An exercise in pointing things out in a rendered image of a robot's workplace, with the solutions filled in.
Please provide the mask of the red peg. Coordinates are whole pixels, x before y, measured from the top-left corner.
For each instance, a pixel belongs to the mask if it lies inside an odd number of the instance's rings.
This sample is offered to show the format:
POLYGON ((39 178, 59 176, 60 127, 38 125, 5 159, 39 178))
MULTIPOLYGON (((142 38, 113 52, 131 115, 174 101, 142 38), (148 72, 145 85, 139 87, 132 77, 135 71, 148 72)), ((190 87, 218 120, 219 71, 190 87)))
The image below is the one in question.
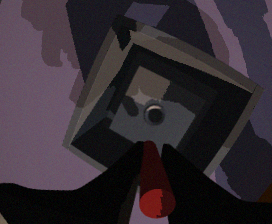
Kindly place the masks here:
POLYGON ((175 202, 156 144, 152 140, 145 140, 140 169, 139 208, 145 216, 161 218, 173 212, 175 202))

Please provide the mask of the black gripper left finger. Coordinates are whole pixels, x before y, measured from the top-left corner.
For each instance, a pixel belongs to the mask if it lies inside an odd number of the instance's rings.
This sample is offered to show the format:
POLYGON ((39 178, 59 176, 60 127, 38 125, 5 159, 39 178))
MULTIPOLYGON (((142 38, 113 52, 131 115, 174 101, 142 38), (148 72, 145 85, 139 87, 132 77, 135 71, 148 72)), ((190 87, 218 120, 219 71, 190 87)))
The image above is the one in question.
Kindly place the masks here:
POLYGON ((8 224, 129 224, 143 161, 137 140, 91 183, 76 190, 0 184, 0 214, 8 224))

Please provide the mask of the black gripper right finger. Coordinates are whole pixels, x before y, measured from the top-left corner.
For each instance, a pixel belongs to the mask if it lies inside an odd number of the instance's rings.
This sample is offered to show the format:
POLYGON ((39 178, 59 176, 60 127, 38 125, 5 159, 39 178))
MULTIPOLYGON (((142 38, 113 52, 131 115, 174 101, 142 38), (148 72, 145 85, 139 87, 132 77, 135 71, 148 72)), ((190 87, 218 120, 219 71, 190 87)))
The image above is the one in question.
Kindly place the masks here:
POLYGON ((171 144, 163 145, 161 160, 176 198, 169 224, 272 224, 272 202, 232 196, 171 144))

